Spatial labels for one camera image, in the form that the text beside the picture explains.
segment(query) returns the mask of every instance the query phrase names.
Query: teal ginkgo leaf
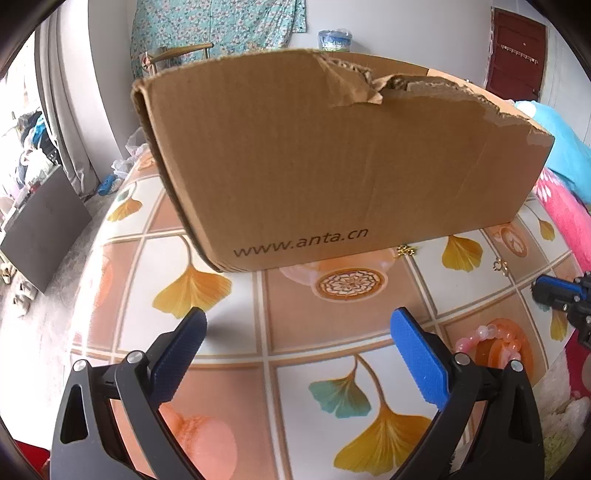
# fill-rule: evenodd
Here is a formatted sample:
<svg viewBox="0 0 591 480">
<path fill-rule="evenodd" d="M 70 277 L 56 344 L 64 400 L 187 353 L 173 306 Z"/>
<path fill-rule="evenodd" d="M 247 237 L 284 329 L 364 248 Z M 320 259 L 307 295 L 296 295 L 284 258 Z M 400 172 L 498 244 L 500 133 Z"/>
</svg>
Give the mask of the teal ginkgo leaf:
<svg viewBox="0 0 591 480">
<path fill-rule="evenodd" d="M 313 382 L 308 387 L 323 411 L 334 413 L 338 419 L 365 417 L 371 404 L 365 393 L 355 383 L 357 359 L 352 372 L 344 378 Z"/>
</svg>

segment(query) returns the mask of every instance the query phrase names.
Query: shoe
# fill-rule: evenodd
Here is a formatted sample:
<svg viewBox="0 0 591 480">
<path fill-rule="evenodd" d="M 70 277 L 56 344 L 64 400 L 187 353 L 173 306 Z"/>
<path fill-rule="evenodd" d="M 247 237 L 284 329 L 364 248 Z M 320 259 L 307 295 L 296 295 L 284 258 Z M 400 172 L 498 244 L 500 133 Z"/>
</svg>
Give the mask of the shoe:
<svg viewBox="0 0 591 480">
<path fill-rule="evenodd" d="M 22 317 L 27 314 L 31 308 L 31 300 L 23 295 L 15 295 L 12 299 L 12 311 L 17 317 Z"/>
<path fill-rule="evenodd" d="M 26 280 L 20 282 L 18 286 L 18 293 L 24 297 L 28 297 L 31 300 L 35 300 L 37 296 L 37 289 L 33 287 L 33 285 Z"/>
</svg>

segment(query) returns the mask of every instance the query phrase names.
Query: yellow ginkgo leaf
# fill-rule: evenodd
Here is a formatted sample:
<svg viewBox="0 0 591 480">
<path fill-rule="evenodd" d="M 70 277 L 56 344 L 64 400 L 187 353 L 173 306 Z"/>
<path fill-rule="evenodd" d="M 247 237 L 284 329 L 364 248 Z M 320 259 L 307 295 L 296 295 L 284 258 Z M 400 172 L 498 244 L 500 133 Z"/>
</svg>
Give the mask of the yellow ginkgo leaf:
<svg viewBox="0 0 591 480">
<path fill-rule="evenodd" d="M 200 272 L 189 265 L 184 273 L 158 293 L 152 307 L 176 318 L 184 317 L 191 307 L 208 311 L 232 291 L 232 282 L 215 273 Z"/>
<path fill-rule="evenodd" d="M 561 342 L 566 337 L 569 327 L 569 321 L 566 319 L 565 312 L 552 310 L 552 320 L 550 322 L 550 338 Z"/>
<path fill-rule="evenodd" d="M 142 208 L 142 206 L 142 202 L 140 202 L 139 200 L 128 198 L 115 210 L 113 210 L 113 213 L 111 213 L 107 217 L 107 220 L 110 222 L 119 222 L 120 220 L 127 218 L 132 213 L 139 211 L 139 209 Z"/>
<path fill-rule="evenodd" d="M 382 403 L 375 421 L 335 457 L 334 465 L 373 476 L 392 471 L 411 454 L 431 420 L 416 415 L 398 415 Z"/>
<path fill-rule="evenodd" d="M 544 240 L 552 241 L 556 238 L 556 233 L 554 233 L 554 227 L 550 222 L 546 222 L 545 220 L 540 220 L 540 235 Z"/>
<path fill-rule="evenodd" d="M 447 237 L 447 245 L 441 256 L 444 267 L 471 272 L 475 267 L 480 267 L 481 259 L 482 247 L 478 242 L 455 235 Z"/>
</svg>

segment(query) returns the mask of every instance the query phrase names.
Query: plastic bag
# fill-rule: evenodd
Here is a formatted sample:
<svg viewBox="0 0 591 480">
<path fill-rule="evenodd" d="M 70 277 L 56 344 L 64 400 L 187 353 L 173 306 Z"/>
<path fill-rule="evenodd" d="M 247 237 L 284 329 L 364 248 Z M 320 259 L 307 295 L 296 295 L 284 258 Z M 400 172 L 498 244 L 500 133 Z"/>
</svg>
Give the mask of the plastic bag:
<svg viewBox="0 0 591 480">
<path fill-rule="evenodd" d="M 131 134 L 131 137 L 125 144 L 125 148 L 129 152 L 129 155 L 135 155 L 136 150 L 146 143 L 146 136 L 144 130 L 139 127 L 135 132 Z"/>
<path fill-rule="evenodd" d="M 120 179 L 125 180 L 131 169 L 135 164 L 135 157 L 131 156 L 127 160 L 115 160 L 111 165 L 113 169 L 113 173 L 117 175 Z"/>
</svg>

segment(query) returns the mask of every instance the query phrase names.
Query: floor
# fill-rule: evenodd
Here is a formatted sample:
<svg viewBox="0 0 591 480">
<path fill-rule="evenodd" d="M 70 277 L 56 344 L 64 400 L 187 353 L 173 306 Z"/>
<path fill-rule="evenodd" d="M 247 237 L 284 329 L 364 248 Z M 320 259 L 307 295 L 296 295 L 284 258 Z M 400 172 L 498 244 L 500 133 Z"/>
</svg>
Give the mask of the floor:
<svg viewBox="0 0 591 480">
<path fill-rule="evenodd" d="M 0 287 L 0 365 L 12 365 L 0 368 L 0 416 L 17 440 L 51 445 L 64 386 L 66 332 L 74 298 L 86 256 L 112 198 L 96 195 L 85 203 L 92 221 L 66 255 L 45 295 L 37 296 L 24 317 L 17 317 L 11 308 L 20 274 L 10 286 L 2 283 Z M 23 351 L 36 354 L 24 357 Z M 26 419 L 22 411 L 30 412 Z"/>
</svg>

